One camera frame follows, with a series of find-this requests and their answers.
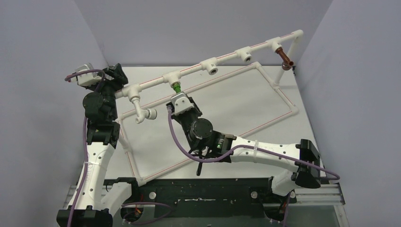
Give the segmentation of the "white PVC pipe frame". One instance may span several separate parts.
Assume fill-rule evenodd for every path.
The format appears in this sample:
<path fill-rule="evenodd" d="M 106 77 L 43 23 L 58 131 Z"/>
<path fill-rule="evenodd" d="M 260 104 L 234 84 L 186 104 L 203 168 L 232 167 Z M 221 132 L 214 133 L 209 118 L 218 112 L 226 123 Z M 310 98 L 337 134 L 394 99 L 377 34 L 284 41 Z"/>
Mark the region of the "white PVC pipe frame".
<path fill-rule="evenodd" d="M 134 105 L 126 97 L 117 101 L 123 147 L 114 155 L 107 176 L 133 176 L 140 185 L 156 179 L 195 179 L 198 164 L 175 145 L 168 127 L 166 103 L 174 94 L 167 76 L 178 77 L 181 89 L 192 97 L 215 130 L 246 140 L 282 145 L 312 136 L 311 127 L 291 70 L 263 66 L 251 60 L 246 66 L 226 66 L 259 52 L 284 48 L 294 58 L 303 39 L 297 30 L 260 44 L 205 60 L 193 66 L 124 67 L 129 83 L 140 97 L 142 109 L 157 111 L 154 120 L 136 122 Z"/>

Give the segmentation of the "green water faucet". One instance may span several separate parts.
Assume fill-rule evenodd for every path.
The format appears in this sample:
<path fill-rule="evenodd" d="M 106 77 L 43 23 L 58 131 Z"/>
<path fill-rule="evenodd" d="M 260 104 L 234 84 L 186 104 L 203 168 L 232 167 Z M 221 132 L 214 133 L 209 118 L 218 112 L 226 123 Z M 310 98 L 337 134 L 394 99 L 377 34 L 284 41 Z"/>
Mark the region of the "green water faucet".
<path fill-rule="evenodd" d="M 174 90 L 174 92 L 175 93 L 180 93 L 182 90 L 181 90 L 181 84 L 180 84 L 180 82 L 175 82 L 175 83 L 173 83 L 172 85 L 171 85 L 171 87 L 172 87 L 172 89 Z"/>

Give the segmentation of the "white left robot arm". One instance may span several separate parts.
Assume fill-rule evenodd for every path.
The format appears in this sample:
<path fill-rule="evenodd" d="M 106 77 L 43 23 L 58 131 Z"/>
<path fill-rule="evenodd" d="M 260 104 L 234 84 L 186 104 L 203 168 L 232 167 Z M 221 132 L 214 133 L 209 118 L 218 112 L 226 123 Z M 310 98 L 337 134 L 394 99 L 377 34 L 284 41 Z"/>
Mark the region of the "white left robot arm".
<path fill-rule="evenodd" d="M 89 89 L 82 101 L 85 109 L 83 125 L 83 168 L 77 187 L 65 209 L 58 211 L 60 227 L 111 227 L 113 217 L 122 204 L 134 203 L 140 190 L 134 178 L 118 178 L 104 193 L 105 175 L 120 136 L 115 93 L 128 84 L 121 64 L 102 70 L 85 64 L 65 78 Z"/>

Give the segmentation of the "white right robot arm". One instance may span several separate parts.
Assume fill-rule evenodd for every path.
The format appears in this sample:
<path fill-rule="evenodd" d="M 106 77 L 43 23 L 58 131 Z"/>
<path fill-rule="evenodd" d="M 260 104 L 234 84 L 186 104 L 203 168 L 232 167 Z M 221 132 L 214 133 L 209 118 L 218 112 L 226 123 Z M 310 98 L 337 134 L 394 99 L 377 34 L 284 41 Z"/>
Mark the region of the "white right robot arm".
<path fill-rule="evenodd" d="M 189 159 L 203 163 L 253 162 L 282 168 L 270 177 L 266 196 L 278 202 L 296 188 L 321 187 L 320 154 L 314 144 L 302 139 L 295 144 L 271 144 L 246 140 L 213 129 L 211 122 L 202 118 L 200 109 L 190 99 L 191 107 L 180 113 L 173 102 L 166 104 L 168 125 L 180 151 Z"/>

